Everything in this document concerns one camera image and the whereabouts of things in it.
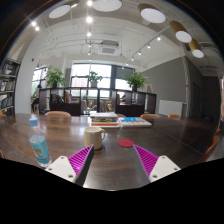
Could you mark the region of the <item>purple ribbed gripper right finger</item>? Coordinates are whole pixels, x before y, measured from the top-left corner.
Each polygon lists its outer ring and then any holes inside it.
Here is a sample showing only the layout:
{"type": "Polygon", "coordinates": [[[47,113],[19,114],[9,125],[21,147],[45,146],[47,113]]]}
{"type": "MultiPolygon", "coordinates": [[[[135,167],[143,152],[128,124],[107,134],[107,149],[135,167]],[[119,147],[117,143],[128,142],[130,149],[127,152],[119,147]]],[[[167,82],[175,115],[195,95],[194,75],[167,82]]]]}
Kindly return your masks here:
{"type": "Polygon", "coordinates": [[[165,155],[157,156],[138,145],[133,145],[133,147],[150,182],[154,182],[180,170],[180,168],[165,155]]]}

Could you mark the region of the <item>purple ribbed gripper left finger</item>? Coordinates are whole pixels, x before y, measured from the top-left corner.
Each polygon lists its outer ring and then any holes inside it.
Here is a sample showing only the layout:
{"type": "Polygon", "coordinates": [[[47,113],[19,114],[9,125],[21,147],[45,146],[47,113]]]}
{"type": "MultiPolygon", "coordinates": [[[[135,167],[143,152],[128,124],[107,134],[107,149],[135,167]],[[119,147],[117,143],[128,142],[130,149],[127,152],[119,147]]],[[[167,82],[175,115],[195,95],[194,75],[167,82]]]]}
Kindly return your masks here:
{"type": "Polygon", "coordinates": [[[68,157],[58,157],[46,168],[46,171],[78,186],[83,186],[93,156],[94,146],[89,145],[68,157]]]}

